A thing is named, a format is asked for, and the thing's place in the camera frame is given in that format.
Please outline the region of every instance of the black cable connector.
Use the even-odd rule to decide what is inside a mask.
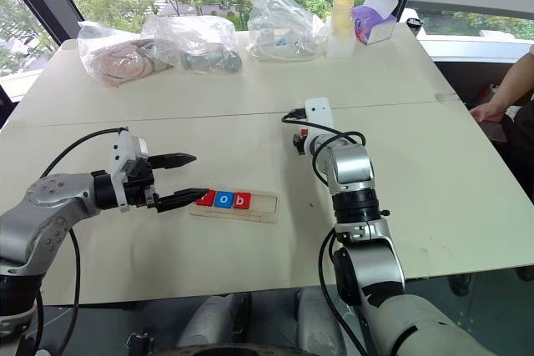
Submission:
[[[297,120],[304,120],[306,118],[305,108],[294,108],[284,118],[296,118]]]

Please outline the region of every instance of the clear plastic bag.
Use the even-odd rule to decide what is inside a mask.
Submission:
[[[87,73],[108,86],[172,67],[154,56],[154,40],[90,21],[79,23],[78,50]]]
[[[311,60],[325,50],[326,27],[294,0],[250,0],[249,51],[262,61]]]
[[[142,36],[154,35],[154,56],[198,73],[234,73],[243,62],[234,24],[216,16],[151,17]]]

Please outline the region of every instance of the bagged cable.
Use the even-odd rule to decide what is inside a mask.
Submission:
[[[154,56],[197,73],[235,73],[243,62],[234,24],[216,16],[151,17],[143,36],[154,36]]]
[[[78,50],[89,76],[108,86],[146,77],[171,67],[154,55],[154,40],[105,25],[83,21]]]

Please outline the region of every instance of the black cable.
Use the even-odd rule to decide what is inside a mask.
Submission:
[[[44,330],[44,307],[41,291],[37,292],[35,301],[37,302],[37,333],[35,334],[35,342],[33,344],[33,354],[36,354],[39,350],[39,345],[41,344],[41,338],[43,337]]]
[[[74,286],[73,315],[70,317],[70,324],[68,325],[67,333],[65,334],[65,337],[63,338],[63,341],[61,342],[61,345],[59,346],[59,349],[54,354],[54,356],[61,356],[63,354],[65,348],[68,345],[68,342],[70,341],[70,338],[73,336],[74,327],[76,326],[76,319],[78,318],[78,309],[80,303],[80,272],[82,271],[80,263],[80,248],[78,246],[78,240],[76,239],[76,235],[74,235],[73,229],[70,228],[68,233],[70,234],[70,238],[73,241],[75,255],[74,259],[76,260],[76,282]]]
[[[56,165],[61,161],[62,158],[64,158],[67,153],[72,151],[74,148],[76,148],[80,143],[84,143],[90,138],[97,137],[98,135],[104,135],[106,133],[121,133],[121,131],[128,131],[127,128],[109,128],[109,129],[102,129],[100,131],[95,131],[94,133],[90,133],[89,135],[86,135],[76,142],[69,145],[65,150],[63,150],[44,170],[43,174],[41,174],[40,178],[44,178],[50,174],[52,169],[56,167]],[[63,352],[65,351],[65,348],[68,345],[68,342],[70,341],[70,338],[73,336],[74,327],[76,326],[76,319],[78,318],[78,309],[79,309],[79,300],[80,300],[80,282],[81,282],[81,263],[80,263],[80,248],[78,246],[78,240],[76,239],[76,235],[74,233],[74,230],[70,228],[68,231],[70,234],[70,238],[73,242],[74,246],[74,259],[76,263],[76,278],[75,278],[75,286],[74,286],[74,304],[73,304],[73,314],[70,318],[70,323],[68,324],[67,333],[65,334],[65,337],[63,338],[63,341],[61,342],[61,345],[59,346],[58,351],[55,353],[54,356],[61,356]],[[41,298],[41,293],[39,292],[37,298],[37,308],[38,308],[38,331],[35,337],[35,344],[34,349],[37,352],[39,349],[39,345],[41,343],[41,337],[43,336],[43,299]]]
[[[332,238],[330,238],[330,243],[328,244],[328,256],[330,257],[332,264],[334,264],[334,242],[335,235],[332,235]]]
[[[329,133],[335,133],[335,134],[340,134],[341,131],[338,131],[337,129],[333,129],[333,128],[330,128],[330,127],[326,127],[325,125],[320,125],[320,124],[315,124],[315,123],[308,123],[307,121],[302,121],[302,120],[288,120],[288,118],[291,117],[291,114],[286,114],[285,116],[282,117],[281,121],[282,123],[286,123],[286,124],[295,124],[295,125],[304,125],[306,127],[312,127],[312,128],[318,128],[318,129],[322,129],[324,131],[328,131]],[[356,143],[356,141],[352,138],[347,138],[347,140],[351,143]]]
[[[41,174],[41,177],[39,178],[44,178],[46,177],[47,175],[50,174],[50,172],[52,171],[52,169],[54,167],[56,167],[56,165],[59,163],[59,161],[64,158],[67,153],[69,153],[71,150],[73,150],[74,148],[76,148],[80,143],[83,143],[85,141],[87,141],[88,139],[91,139],[91,138],[94,138],[94,137],[97,137],[98,135],[104,135],[105,133],[120,133],[121,131],[128,131],[127,128],[109,128],[109,129],[102,129],[100,131],[95,131],[94,133],[90,133],[89,135],[86,135],[84,136],[83,138],[80,138],[78,141],[76,141],[75,143],[73,143],[72,145],[68,146],[65,150],[63,150],[51,163],[50,165],[48,165],[47,169],[44,170],[44,173]]]
[[[340,312],[338,312],[337,309],[335,308],[334,302],[332,302],[332,299],[330,295],[328,294],[328,290],[326,289],[325,277],[323,274],[323,257],[325,255],[326,244],[334,236],[335,236],[335,230],[332,228],[326,235],[323,243],[320,245],[319,264],[318,264],[320,289],[323,292],[323,296],[325,297],[326,304],[328,304],[330,311],[334,314],[334,317],[338,321],[340,326],[343,327],[343,329],[347,332],[347,335],[349,336],[352,343],[358,349],[358,352],[360,352],[361,356],[369,356],[368,353],[365,351],[364,347],[362,346],[362,344],[360,343],[360,341],[358,340],[358,338],[352,332],[352,329],[350,329],[349,324],[343,319]]]

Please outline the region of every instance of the person's arm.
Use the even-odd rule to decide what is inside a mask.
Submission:
[[[505,111],[534,87],[534,46],[531,52],[511,66],[490,102],[473,108],[470,113],[478,121],[499,122]]]

